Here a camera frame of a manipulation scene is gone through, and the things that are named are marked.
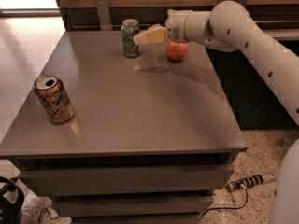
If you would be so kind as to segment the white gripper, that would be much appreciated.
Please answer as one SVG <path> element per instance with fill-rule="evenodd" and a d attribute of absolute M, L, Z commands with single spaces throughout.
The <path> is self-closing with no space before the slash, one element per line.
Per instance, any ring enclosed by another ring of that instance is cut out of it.
<path fill-rule="evenodd" d="M 161 24 L 154 24 L 147 30 L 135 35 L 133 41 L 137 45 L 158 44 L 165 42 L 168 36 L 170 40 L 176 43 L 192 42 L 186 30 L 186 22 L 191 14 L 193 14 L 192 10 L 169 9 L 165 28 Z"/>

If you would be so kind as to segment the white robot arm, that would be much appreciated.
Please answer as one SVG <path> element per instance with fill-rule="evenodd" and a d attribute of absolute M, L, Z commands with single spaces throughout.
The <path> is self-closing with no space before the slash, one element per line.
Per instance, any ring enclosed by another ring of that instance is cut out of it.
<path fill-rule="evenodd" d="M 137 45 L 197 42 L 219 51 L 241 51 L 282 106 L 299 124 L 299 57 L 262 31 L 246 9 L 224 1 L 210 11 L 168 11 L 156 24 L 134 36 Z"/>

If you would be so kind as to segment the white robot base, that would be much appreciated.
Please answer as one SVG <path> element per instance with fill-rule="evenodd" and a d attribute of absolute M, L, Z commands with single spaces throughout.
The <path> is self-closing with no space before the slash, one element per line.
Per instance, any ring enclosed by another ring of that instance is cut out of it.
<path fill-rule="evenodd" d="M 299 224 L 299 140 L 280 165 L 269 224 Z"/>

